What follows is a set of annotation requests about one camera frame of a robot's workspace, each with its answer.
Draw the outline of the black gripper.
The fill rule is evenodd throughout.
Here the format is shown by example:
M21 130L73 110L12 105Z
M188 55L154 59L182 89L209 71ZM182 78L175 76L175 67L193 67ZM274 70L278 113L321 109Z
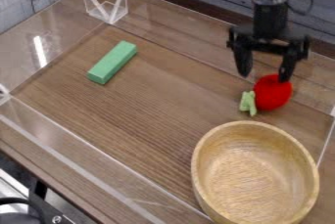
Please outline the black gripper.
M264 52L282 56L278 68L278 82L290 80L298 60L308 56L309 38L296 29L285 27L277 35L253 35L250 23L229 28L226 46L234 53L235 67L239 76L246 77L251 72L251 52Z

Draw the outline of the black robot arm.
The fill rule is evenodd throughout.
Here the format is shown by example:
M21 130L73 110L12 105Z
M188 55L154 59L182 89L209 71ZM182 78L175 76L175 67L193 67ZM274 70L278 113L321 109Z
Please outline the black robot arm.
M288 11L304 15L309 10L292 8L289 0L251 0L250 24L229 28L226 47L231 49L238 74L247 77L251 72L251 52L264 52L282 57L278 67L278 82L290 80L296 63L306 59L309 38L288 27Z

